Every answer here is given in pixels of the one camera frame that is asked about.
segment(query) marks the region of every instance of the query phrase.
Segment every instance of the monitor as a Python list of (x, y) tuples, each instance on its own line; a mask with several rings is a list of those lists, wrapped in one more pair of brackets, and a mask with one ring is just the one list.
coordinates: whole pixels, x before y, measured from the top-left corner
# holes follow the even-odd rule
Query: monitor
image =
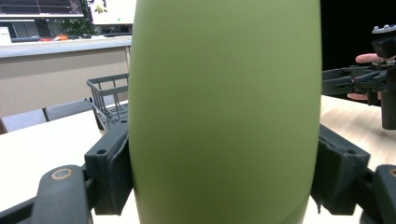
[(131, 25), (134, 23), (136, 0), (87, 0), (92, 25)]
[(82, 18), (79, 0), (0, 0), (2, 19)]

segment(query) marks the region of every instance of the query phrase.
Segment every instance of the black basket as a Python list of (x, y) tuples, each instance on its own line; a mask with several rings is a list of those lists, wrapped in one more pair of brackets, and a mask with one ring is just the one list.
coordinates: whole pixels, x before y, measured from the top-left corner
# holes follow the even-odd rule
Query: black basket
[[(88, 79), (92, 90), (92, 110), (100, 130), (108, 131), (120, 120), (128, 119), (128, 102), (120, 101), (120, 94), (128, 92), (129, 74)], [(107, 105), (106, 96), (113, 96), (113, 104)]]

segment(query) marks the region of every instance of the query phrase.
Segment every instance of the screw hole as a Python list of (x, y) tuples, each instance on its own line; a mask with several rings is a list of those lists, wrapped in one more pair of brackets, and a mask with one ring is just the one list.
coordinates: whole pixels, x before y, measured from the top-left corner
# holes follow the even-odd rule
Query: screw hole
[(396, 169), (389, 169), (389, 173), (396, 177)]
[(96, 153), (98, 154), (98, 155), (103, 155), (103, 154), (105, 154), (107, 152), (107, 150), (105, 150), (105, 149), (100, 149), (99, 151), (97, 151)]

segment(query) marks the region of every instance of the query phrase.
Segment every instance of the person's hand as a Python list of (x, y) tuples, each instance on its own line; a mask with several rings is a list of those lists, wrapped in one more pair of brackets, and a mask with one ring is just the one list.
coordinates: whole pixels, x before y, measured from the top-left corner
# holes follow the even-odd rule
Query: person's hand
[[(357, 63), (380, 63), (383, 59), (378, 57), (375, 53), (361, 54), (356, 57)], [(352, 100), (367, 100), (366, 94), (349, 93), (347, 95)], [(378, 93), (378, 99), (381, 99), (381, 94)]]

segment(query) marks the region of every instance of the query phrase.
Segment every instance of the green vase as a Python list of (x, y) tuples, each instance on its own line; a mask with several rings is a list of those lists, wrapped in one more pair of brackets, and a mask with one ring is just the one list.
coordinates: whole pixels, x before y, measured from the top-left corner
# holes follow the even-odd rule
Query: green vase
[(141, 224), (302, 223), (318, 145), (316, 0), (137, 1)]

